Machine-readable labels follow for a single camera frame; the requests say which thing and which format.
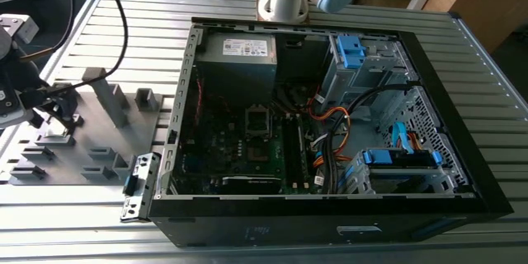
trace slotted work surface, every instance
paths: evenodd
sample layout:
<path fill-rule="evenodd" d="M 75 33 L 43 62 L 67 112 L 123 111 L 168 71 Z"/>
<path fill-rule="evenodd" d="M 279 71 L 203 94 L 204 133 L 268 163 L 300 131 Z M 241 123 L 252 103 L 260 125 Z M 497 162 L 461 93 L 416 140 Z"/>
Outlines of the slotted work surface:
<path fill-rule="evenodd" d="M 131 26 L 131 48 L 120 70 L 109 77 L 124 93 L 151 88 L 164 96 L 152 150 L 167 138 L 169 110 L 175 101 L 191 17 L 255 20 L 253 0 L 123 0 Z M 89 258 L 105 263 L 173 263 L 175 257 L 205 257 L 228 261 L 239 255 L 255 263 L 301 260 L 307 263 L 355 259 L 391 263 L 444 263 L 461 258 L 481 263 L 520 263 L 528 258 L 528 122 L 524 102 L 480 50 L 459 20 L 447 14 L 349 6 L 324 14 L 311 6 L 311 23 L 343 27 L 415 32 L 443 85 L 472 133 L 483 156 L 499 179 L 515 213 L 497 221 L 472 224 L 416 244 L 267 247 L 255 249 L 177 249 L 153 224 L 120 224 L 121 186 L 87 187 L 0 185 L 0 254 L 3 260 Z M 77 17 L 77 30 L 63 54 L 53 56 L 43 77 L 77 82 L 87 67 L 112 68 L 123 42 L 113 0 L 88 0 Z M 24 146 L 23 128 L 4 133 L 1 169 Z M 35 215 L 45 220 L 35 220 Z M 257 257 L 259 252 L 281 255 Z"/>

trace power supply label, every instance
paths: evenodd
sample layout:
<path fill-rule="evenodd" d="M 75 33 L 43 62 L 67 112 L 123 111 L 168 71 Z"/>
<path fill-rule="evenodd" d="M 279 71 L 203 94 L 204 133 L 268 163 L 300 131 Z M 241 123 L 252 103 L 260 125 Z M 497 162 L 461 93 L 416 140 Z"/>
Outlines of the power supply label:
<path fill-rule="evenodd" d="M 224 40 L 224 50 L 221 53 L 229 56 L 267 57 L 267 41 Z"/>

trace motherboard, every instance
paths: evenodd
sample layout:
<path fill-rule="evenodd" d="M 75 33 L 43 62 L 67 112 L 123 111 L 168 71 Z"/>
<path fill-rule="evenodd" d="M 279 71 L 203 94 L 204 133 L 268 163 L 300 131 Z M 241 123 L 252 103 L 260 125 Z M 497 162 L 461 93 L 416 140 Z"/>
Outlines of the motherboard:
<path fill-rule="evenodd" d="M 183 145 L 179 189 L 193 194 L 309 194 L 309 120 L 253 105 L 205 107 Z"/>

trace white label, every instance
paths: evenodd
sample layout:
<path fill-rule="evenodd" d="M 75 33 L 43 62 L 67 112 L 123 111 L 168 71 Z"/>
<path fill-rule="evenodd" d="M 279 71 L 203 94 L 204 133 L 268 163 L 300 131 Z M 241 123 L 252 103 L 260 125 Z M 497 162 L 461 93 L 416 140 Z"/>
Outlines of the white label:
<path fill-rule="evenodd" d="M 315 95 L 315 99 L 319 101 L 319 103 L 323 104 L 323 102 L 324 102 L 324 97 L 323 97 L 321 95 L 316 94 L 316 95 Z"/>
<path fill-rule="evenodd" d="M 339 235 L 344 232 L 381 232 L 381 229 L 376 226 L 337 226 Z"/>
<path fill-rule="evenodd" d="M 265 40 L 224 40 L 221 52 L 229 56 L 267 57 Z"/>
<path fill-rule="evenodd" d="M 323 186 L 323 183 L 324 183 L 324 177 L 315 176 L 313 184 Z"/>

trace aluminum profile table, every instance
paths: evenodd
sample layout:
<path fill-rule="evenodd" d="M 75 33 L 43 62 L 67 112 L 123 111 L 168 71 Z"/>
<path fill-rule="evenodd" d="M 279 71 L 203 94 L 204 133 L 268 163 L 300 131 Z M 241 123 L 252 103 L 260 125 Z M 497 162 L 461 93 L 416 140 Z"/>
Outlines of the aluminum profile table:
<path fill-rule="evenodd" d="M 109 77 L 124 92 L 164 94 L 152 149 L 165 139 L 191 17 L 255 19 L 255 0 L 121 0 L 129 50 Z M 415 244 L 177 249 L 153 224 L 120 224 L 120 187 L 0 186 L 0 262 L 84 263 L 525 263 L 528 258 L 527 104 L 468 31 L 448 14 L 349 6 L 311 22 L 405 30 L 417 34 L 515 213 Z M 113 0 L 87 0 L 73 34 L 43 70 L 49 82 L 77 82 L 87 67 L 111 68 L 123 29 Z M 1 137 L 1 164 L 20 153 L 27 126 Z"/>

